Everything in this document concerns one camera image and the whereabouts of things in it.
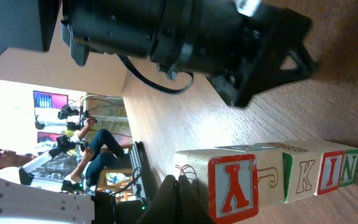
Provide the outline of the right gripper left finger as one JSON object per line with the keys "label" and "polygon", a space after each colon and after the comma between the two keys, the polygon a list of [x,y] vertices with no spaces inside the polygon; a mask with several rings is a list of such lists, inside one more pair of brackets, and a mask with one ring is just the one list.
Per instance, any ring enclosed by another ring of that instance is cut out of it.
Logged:
{"label": "right gripper left finger", "polygon": [[176,178],[168,175],[164,178],[154,199],[138,224],[172,224],[175,223],[177,208]]}

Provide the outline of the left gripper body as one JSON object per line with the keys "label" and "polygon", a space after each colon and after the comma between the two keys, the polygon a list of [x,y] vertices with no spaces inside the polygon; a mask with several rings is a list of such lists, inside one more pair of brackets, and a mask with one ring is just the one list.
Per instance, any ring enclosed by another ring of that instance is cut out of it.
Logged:
{"label": "left gripper body", "polygon": [[253,62],[278,8],[260,4],[251,17],[231,1],[151,1],[154,26],[150,61],[173,80],[203,73],[223,101],[246,107],[257,94]]}

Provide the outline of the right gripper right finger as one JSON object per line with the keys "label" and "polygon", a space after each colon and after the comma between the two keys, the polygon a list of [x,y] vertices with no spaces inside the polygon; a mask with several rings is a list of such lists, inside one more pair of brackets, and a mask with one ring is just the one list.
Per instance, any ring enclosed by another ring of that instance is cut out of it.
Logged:
{"label": "right gripper right finger", "polygon": [[178,217],[184,224],[214,224],[184,175],[178,179]]}

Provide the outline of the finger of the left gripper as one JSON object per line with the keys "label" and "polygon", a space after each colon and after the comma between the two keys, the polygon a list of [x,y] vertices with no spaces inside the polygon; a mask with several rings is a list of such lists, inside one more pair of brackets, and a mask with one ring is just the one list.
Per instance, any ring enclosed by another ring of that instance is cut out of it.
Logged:
{"label": "finger of the left gripper", "polygon": [[264,35],[253,61],[253,92],[307,79],[317,70],[303,44],[312,20],[288,8],[261,7],[255,20]]}

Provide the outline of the wooden block red corner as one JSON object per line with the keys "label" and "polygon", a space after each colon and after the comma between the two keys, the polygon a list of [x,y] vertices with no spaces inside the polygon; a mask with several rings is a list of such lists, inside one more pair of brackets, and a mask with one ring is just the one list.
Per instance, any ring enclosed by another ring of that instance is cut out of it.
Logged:
{"label": "wooden block red corner", "polygon": [[176,176],[189,178],[203,208],[215,223],[235,223],[259,212],[257,159],[228,149],[177,151]]}

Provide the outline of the wooden block blue corner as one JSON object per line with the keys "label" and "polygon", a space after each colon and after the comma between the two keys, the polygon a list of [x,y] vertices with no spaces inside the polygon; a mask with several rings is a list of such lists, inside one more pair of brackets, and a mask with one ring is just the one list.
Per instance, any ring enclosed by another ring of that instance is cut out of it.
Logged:
{"label": "wooden block blue corner", "polygon": [[284,199],[282,148],[267,143],[219,147],[253,154],[257,163],[259,207]]}

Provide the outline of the plain wooden picture block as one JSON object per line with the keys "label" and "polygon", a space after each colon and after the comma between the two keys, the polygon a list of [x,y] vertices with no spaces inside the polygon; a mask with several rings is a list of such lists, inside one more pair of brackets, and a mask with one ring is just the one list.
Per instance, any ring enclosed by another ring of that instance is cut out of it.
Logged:
{"label": "plain wooden picture block", "polygon": [[315,141],[287,141],[258,143],[258,146],[276,147],[282,150],[283,203],[310,197],[318,181],[321,152]]}

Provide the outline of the wooden block red side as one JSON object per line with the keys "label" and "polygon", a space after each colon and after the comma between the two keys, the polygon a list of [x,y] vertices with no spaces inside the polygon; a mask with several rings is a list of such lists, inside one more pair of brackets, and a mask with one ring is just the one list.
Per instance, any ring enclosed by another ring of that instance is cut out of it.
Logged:
{"label": "wooden block red side", "polygon": [[316,195],[351,185],[356,180],[358,148],[321,141],[323,156]]}

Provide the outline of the wooden block green side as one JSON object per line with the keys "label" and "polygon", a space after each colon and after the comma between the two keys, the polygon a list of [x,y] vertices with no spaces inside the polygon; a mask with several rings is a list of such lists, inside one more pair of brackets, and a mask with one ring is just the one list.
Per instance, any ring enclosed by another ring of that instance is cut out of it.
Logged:
{"label": "wooden block green side", "polygon": [[296,198],[322,195],[339,187],[344,152],[348,146],[323,140],[291,141],[300,150],[293,155],[294,179],[290,187]]}

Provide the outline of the background robot arm rig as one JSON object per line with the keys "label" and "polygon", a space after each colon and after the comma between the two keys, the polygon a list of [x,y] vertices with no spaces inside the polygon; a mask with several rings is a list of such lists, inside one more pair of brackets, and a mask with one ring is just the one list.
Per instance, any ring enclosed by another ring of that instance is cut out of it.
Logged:
{"label": "background robot arm rig", "polygon": [[62,108],[34,108],[35,127],[38,130],[49,126],[62,126],[69,130],[80,130],[91,117],[88,110],[75,109],[68,105]]}

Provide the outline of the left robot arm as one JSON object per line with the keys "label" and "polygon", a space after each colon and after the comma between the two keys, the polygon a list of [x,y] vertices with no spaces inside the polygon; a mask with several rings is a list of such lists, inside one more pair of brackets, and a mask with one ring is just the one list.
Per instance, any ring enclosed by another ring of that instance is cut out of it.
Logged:
{"label": "left robot arm", "polygon": [[312,21],[261,1],[0,0],[0,55],[9,47],[46,52],[55,26],[83,66],[88,55],[115,54],[146,85],[131,58],[148,58],[168,79],[204,73],[229,106],[305,80],[318,65],[303,44]]}

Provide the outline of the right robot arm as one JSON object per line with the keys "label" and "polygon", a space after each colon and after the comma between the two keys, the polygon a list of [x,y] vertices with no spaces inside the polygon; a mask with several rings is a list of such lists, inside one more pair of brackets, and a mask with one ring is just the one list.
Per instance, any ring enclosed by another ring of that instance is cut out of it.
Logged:
{"label": "right robot arm", "polygon": [[0,178],[0,223],[212,223],[187,177],[166,176],[147,208],[112,195],[70,195]]}

